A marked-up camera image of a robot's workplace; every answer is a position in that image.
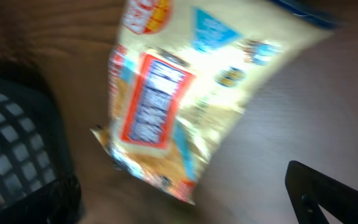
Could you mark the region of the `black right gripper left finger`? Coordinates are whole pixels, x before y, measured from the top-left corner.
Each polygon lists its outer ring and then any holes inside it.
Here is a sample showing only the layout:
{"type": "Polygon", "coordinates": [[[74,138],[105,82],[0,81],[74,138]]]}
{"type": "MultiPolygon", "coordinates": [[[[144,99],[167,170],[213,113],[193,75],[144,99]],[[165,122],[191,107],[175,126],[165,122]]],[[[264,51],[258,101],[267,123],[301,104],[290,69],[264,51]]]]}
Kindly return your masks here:
{"type": "Polygon", "coordinates": [[[0,211],[0,224],[72,224],[81,218],[76,176],[56,179],[0,211]]]}

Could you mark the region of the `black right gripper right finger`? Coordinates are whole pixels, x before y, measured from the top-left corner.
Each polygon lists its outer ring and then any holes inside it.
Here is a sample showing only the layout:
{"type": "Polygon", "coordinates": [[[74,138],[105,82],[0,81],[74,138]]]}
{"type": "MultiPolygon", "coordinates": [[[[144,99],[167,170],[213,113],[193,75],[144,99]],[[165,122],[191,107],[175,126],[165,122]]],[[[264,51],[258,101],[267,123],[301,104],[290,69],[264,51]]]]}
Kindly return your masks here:
{"type": "Polygon", "coordinates": [[[323,209],[341,223],[358,223],[358,191],[317,170],[290,161],[285,187],[299,223],[327,223],[323,209]]]}

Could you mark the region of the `yellow snack bag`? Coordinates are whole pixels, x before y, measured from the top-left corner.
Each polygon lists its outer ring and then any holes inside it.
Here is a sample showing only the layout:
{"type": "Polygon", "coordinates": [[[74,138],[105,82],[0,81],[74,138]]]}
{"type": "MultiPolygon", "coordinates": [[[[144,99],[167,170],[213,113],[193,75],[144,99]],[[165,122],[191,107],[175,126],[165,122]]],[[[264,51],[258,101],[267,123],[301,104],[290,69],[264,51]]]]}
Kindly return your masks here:
{"type": "Polygon", "coordinates": [[[129,0],[109,57],[117,166],[187,203],[260,86],[337,21],[300,1],[129,0]]]}

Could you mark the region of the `grey plastic basket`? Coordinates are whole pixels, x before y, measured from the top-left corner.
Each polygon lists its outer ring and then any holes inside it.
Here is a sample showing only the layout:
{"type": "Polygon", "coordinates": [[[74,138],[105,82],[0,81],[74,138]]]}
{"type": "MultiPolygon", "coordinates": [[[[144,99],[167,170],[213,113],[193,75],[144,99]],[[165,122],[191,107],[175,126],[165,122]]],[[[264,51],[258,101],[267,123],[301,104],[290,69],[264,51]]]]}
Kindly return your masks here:
{"type": "Polygon", "coordinates": [[[0,211],[71,175],[55,104],[37,90],[0,78],[0,211]]]}

